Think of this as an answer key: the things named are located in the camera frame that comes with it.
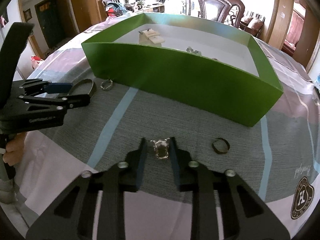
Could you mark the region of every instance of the metal screw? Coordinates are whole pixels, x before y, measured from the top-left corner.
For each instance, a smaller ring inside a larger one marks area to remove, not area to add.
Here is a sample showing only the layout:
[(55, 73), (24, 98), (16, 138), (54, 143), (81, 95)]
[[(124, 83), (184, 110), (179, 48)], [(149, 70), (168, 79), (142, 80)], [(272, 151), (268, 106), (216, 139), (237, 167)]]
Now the metal screw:
[(83, 177), (83, 178), (90, 178), (91, 177), (91, 175), (92, 175), (92, 172), (91, 171), (83, 171), (82, 173), (81, 173), (81, 177)]
[(123, 169), (123, 168), (127, 168), (129, 166), (129, 163), (127, 162), (119, 162), (118, 163), (118, 167)]
[(196, 167), (199, 166), (199, 162), (197, 162), (197, 161), (191, 161), (191, 162), (189, 162), (188, 165), (189, 165), (190, 168), (196, 168)]
[(234, 177), (236, 175), (236, 172), (234, 170), (226, 170), (225, 175), (228, 177)]

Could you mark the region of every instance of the finger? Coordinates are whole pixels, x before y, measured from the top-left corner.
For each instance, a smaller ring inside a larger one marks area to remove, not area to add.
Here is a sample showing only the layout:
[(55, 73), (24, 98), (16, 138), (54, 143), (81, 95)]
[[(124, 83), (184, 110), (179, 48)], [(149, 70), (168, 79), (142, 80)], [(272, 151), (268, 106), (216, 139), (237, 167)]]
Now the finger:
[(5, 149), (7, 152), (13, 152), (13, 151), (17, 151), (20, 150), (21, 148), (24, 147), (24, 139), (26, 138), (26, 134), (25, 132), (23, 133), (18, 133), (17, 136), (11, 140), (10, 142), (7, 143), (7, 145), (5, 146)]
[(3, 161), (5, 163), (8, 163), (10, 166), (13, 166), (19, 162), (21, 162), (23, 157), (23, 149), (22, 150), (18, 150), (18, 151), (14, 151), (14, 152), (6, 152), (3, 155)]

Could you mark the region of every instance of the logo on tablecloth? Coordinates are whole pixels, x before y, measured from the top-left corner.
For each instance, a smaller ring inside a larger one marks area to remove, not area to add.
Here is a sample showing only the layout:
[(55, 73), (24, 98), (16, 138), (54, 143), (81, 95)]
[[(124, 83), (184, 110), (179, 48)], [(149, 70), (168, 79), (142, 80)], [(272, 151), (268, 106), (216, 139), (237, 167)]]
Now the logo on tablecloth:
[(313, 195), (314, 188), (309, 184), (307, 177), (303, 177), (297, 186), (296, 192), (293, 197), (293, 203), (291, 208), (291, 218), (297, 219), (302, 216), (302, 214), (310, 206)]

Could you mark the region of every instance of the desk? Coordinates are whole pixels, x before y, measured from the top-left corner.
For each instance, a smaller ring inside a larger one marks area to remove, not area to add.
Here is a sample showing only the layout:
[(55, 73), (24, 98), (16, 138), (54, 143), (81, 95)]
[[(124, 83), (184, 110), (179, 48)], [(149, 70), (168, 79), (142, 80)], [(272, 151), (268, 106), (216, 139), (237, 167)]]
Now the desk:
[(164, 4), (160, 3), (158, 5), (146, 5), (143, 6), (138, 12), (164, 12)]

